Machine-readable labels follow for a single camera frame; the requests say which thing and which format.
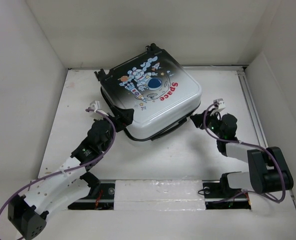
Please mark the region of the black white astronaut suitcase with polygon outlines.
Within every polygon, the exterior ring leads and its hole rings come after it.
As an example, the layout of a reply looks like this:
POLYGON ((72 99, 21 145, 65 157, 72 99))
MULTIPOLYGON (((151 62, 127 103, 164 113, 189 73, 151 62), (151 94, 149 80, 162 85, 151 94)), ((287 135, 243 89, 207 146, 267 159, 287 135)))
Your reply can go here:
POLYGON ((94 74, 110 110, 134 109, 132 124, 122 130, 132 141, 153 141, 175 131, 201 103, 201 85, 155 43, 108 72, 94 74))

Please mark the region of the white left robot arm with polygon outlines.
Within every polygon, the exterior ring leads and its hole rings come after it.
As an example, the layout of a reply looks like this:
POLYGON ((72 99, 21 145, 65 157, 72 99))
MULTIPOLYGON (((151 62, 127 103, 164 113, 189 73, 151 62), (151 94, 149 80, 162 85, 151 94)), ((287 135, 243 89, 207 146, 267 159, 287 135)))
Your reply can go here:
POLYGON ((35 189, 24 195, 15 194, 8 203, 8 220, 25 240, 37 237, 46 227, 47 219, 59 208, 74 201, 94 198, 99 194, 99 179, 90 173, 111 149, 116 133, 132 124, 134 110, 114 106, 114 116, 95 104, 86 109, 102 118, 97 119, 87 137, 70 157, 51 174, 35 180, 35 189))

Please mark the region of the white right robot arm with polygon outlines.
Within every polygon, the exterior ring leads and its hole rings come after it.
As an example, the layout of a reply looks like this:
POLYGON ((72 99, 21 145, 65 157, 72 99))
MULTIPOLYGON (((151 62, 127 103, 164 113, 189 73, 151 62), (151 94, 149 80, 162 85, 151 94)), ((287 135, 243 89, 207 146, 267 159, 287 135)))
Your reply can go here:
POLYGON ((254 144, 240 142, 236 137, 236 117, 227 113, 217 118, 203 112, 191 116, 191 120, 195 127, 210 130, 215 135, 217 149, 222 155, 248 164, 249 182, 256 193, 265 194, 293 188, 294 180, 281 149, 262 149, 254 144))

